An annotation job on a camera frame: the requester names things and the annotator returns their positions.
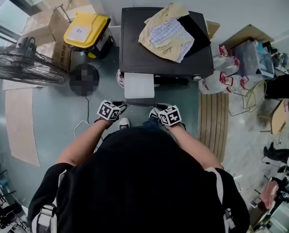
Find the black shirt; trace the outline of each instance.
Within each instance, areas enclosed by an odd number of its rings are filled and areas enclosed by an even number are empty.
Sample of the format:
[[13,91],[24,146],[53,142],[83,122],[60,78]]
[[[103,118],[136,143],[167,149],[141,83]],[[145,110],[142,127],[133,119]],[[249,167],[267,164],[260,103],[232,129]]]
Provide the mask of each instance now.
[[[58,177],[67,170],[58,188]],[[224,232],[231,208],[234,232],[246,232],[249,215],[233,177],[216,176],[165,132],[130,128],[109,135],[98,151],[76,167],[52,166],[29,206],[28,220],[57,196],[58,232],[189,231]]]

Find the white sneaker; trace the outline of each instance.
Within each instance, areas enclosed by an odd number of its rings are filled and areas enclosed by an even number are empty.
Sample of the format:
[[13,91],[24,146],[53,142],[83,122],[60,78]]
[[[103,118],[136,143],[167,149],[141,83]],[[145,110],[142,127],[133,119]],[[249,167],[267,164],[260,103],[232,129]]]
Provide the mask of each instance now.
[[159,118],[159,111],[157,108],[153,107],[153,109],[149,113],[149,118],[150,117],[156,117]]
[[119,122],[119,130],[129,127],[130,127],[129,119],[127,117],[122,118]]

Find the electric fan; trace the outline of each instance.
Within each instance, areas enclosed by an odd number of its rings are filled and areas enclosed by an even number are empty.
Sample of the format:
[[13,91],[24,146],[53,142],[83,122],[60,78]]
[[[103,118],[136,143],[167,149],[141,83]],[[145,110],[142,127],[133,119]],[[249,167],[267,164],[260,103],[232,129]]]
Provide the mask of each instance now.
[[33,37],[22,38],[16,46],[0,47],[0,79],[39,85],[62,85],[69,74],[62,65],[36,52]]

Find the beige cloth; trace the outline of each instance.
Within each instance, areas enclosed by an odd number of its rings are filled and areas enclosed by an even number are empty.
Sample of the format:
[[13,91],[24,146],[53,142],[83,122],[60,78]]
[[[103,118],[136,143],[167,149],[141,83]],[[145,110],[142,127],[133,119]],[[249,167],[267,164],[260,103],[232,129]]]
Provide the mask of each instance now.
[[172,18],[180,18],[187,16],[189,11],[183,4],[180,3],[170,3],[167,7],[163,8],[157,12],[153,17],[147,19],[144,23],[146,26],[139,35],[138,42],[141,43],[144,47],[150,50],[152,53],[157,56],[176,61],[180,55],[181,45],[185,42],[191,41],[191,39],[177,39],[177,36],[182,32],[178,32],[173,37],[165,40],[156,48],[150,42],[150,29],[152,27],[158,26],[167,22]]

